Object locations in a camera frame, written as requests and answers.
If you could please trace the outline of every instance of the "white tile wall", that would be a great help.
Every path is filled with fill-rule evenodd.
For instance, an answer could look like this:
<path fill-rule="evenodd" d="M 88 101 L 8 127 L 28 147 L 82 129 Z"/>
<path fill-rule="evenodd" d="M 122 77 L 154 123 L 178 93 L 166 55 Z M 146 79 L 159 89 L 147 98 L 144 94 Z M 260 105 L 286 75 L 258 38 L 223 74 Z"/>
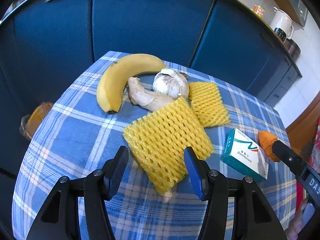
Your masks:
<path fill-rule="evenodd" d="M 249 8 L 260 4 L 266 11 L 263 19 L 270 24 L 278 7 L 274 0 L 239 0 Z M 311 103 L 320 90 L 320 30 L 313 17 L 308 14 L 304 28 L 293 22 L 292 39 L 301 49 L 297 66 L 302 73 L 284 97 L 274 107 L 280 114 L 285 127 L 288 127 Z"/>

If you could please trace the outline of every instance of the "checkered tablecloth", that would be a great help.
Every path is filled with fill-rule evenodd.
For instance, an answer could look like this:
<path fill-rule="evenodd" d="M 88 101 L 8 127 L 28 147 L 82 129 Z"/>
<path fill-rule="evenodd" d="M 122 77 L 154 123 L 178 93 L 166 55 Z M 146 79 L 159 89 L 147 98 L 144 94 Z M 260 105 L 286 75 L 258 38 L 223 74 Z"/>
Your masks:
<path fill-rule="evenodd" d="M 117 114 L 107 115 L 97 104 L 100 77 L 113 62 L 126 55 L 110 51 L 89 67 L 63 93 L 37 130 L 23 159 L 13 196 L 12 227 L 17 239 L 27 237 L 37 212 L 59 177 L 81 178 L 101 168 L 121 145 L 127 146 L 123 128 L 148 113 L 133 106 L 126 91 Z M 187 73 L 190 82 L 215 82 L 219 87 L 231 124 L 205 128 L 215 148 L 206 160 L 210 168 L 227 177 L 243 178 L 220 161 L 226 134 L 234 127 L 255 141 L 259 130 L 267 130 L 289 145 L 281 119 L 270 106 L 221 80 L 171 62 L 164 63 Z M 154 75 L 145 75 L 140 80 L 151 89 L 153 78 Z M 293 174 L 283 163 L 270 162 L 268 180 L 260 187 L 287 228 L 296 204 Z M 116 239 L 197 239 L 206 205 L 193 193 L 188 176 L 165 196 L 159 195 L 132 156 L 117 195 L 106 202 Z M 225 239 L 231 238 L 233 208 L 230 198 Z M 86 240 L 83 198 L 79 198 L 79 220 L 82 239 Z"/>

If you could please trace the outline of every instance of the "yellow banana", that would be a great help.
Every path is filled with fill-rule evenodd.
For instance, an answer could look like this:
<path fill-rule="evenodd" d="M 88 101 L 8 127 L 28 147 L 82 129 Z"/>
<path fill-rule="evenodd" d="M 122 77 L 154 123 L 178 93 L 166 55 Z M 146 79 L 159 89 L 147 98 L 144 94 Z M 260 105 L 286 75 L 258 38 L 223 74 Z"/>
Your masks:
<path fill-rule="evenodd" d="M 149 54 L 132 54 L 120 58 L 102 75 L 97 88 L 97 102 L 108 114 L 119 111 L 124 87 L 129 77 L 146 73 L 158 73 L 166 65 Z"/>

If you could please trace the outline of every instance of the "white kettle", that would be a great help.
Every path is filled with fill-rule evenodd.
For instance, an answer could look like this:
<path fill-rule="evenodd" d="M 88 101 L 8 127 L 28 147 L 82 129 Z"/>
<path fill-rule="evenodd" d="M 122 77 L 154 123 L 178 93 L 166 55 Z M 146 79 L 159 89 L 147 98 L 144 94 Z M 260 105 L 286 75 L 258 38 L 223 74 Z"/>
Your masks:
<path fill-rule="evenodd" d="M 274 7 L 274 9 L 276 14 L 270 24 L 271 29 L 278 34 L 283 42 L 285 42 L 286 39 L 290 40 L 294 31 L 291 18 L 284 11 L 276 7 Z"/>

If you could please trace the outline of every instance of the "screw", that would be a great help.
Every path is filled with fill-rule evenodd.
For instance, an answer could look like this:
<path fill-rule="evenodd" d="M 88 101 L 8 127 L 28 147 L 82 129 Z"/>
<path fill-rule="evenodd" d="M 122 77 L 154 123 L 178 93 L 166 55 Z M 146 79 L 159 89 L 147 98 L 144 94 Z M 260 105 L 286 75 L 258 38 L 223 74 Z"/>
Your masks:
<path fill-rule="evenodd" d="M 248 183 L 253 182 L 253 179 L 252 179 L 251 177 L 249 177 L 249 176 L 244 177 L 244 180 L 245 180 L 246 182 L 248 182 Z"/>
<path fill-rule="evenodd" d="M 100 176 L 102 174 L 102 170 L 95 170 L 93 174 L 94 176 Z"/>
<path fill-rule="evenodd" d="M 219 172 L 216 171 L 216 170 L 209 170 L 209 175 L 210 175 L 210 176 L 215 177 L 215 176 L 218 176 L 218 174 L 219 174 Z"/>
<path fill-rule="evenodd" d="M 60 179 L 59 179 L 59 181 L 61 182 L 61 183 L 65 183 L 65 182 L 67 182 L 68 181 L 68 177 L 67 176 L 63 176 L 63 177 L 61 177 Z"/>

